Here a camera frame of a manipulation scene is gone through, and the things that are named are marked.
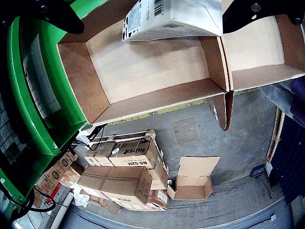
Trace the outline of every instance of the white label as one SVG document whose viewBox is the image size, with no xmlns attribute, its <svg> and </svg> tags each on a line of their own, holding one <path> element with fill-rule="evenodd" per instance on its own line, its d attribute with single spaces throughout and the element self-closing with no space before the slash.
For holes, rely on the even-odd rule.
<svg viewBox="0 0 305 229">
<path fill-rule="evenodd" d="M 43 63 L 38 35 L 25 55 L 23 67 L 30 93 L 42 118 L 60 110 Z"/>
<path fill-rule="evenodd" d="M 119 150 L 120 150 L 120 148 L 116 147 L 116 148 L 112 151 L 112 155 L 115 155 Z"/>
<path fill-rule="evenodd" d="M 159 191 L 157 198 L 160 198 L 161 200 L 163 200 L 165 203 L 167 203 L 167 199 L 168 197 L 161 191 Z"/>
<path fill-rule="evenodd" d="M 132 208 L 130 204 L 122 203 L 122 205 L 124 205 L 126 208 Z"/>
<path fill-rule="evenodd" d="M 143 208 L 141 207 L 141 206 L 139 206 L 139 205 L 135 205 L 135 204 L 133 204 L 132 205 L 135 209 L 138 209 L 138 210 L 142 210 Z"/>
</svg>

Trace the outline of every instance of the metal grate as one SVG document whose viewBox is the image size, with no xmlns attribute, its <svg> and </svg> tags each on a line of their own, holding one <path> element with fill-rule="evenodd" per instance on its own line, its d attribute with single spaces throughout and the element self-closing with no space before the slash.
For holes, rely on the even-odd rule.
<svg viewBox="0 0 305 229">
<path fill-rule="evenodd" d="M 0 94 L 0 150 L 10 163 L 26 147 L 14 133 Z"/>
</svg>

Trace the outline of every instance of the packing tape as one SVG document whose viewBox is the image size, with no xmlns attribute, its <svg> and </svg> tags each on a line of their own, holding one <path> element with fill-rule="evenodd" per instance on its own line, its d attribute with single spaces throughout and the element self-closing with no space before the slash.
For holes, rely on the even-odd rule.
<svg viewBox="0 0 305 229">
<path fill-rule="evenodd" d="M 134 153 L 133 153 L 133 158 L 138 162 L 138 164 L 140 164 L 140 162 L 135 158 L 134 154 L 137 152 L 137 148 L 138 148 L 138 146 L 139 146 L 140 141 L 141 141 L 141 138 L 139 139 L 138 144 L 137 144 L 137 146 L 135 147 Z"/>
<path fill-rule="evenodd" d="M 120 148 L 121 148 L 121 146 L 123 145 L 123 143 L 124 143 L 124 142 L 121 143 L 118 152 L 115 154 L 116 160 L 120 163 L 120 165 L 121 165 L 122 167 L 123 167 L 123 165 L 122 165 L 122 163 L 121 163 L 121 162 L 119 161 L 119 159 L 118 159 L 118 154 L 119 154 Z"/>
</svg>

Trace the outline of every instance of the package label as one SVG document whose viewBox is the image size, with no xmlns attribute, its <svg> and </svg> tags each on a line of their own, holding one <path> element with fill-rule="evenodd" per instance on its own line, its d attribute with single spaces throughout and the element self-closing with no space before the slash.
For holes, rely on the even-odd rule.
<svg viewBox="0 0 305 229">
<path fill-rule="evenodd" d="M 158 192 L 158 196 L 157 198 L 160 198 L 161 200 L 163 200 L 165 203 L 167 203 L 168 197 L 163 193 L 163 192 Z"/>
</svg>

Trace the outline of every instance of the open cardboard box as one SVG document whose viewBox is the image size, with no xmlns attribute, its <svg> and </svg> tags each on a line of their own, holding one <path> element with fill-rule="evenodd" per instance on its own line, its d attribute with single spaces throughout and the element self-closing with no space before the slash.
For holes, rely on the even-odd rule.
<svg viewBox="0 0 305 229">
<path fill-rule="evenodd" d="M 207 199 L 212 193 L 211 172 L 220 156 L 180 157 L 180 167 L 176 179 L 176 190 L 167 186 L 167 194 L 174 200 Z"/>
<path fill-rule="evenodd" d="M 222 0 L 223 12 L 232 2 Z M 286 15 L 262 18 L 224 34 L 222 43 L 230 90 L 241 91 L 305 74 L 303 26 L 293 25 Z"/>
<path fill-rule="evenodd" d="M 107 0 L 67 33 L 59 54 L 75 97 L 94 126 L 213 97 L 227 130 L 233 96 L 220 37 L 123 42 L 123 18 L 137 0 Z"/>
</svg>

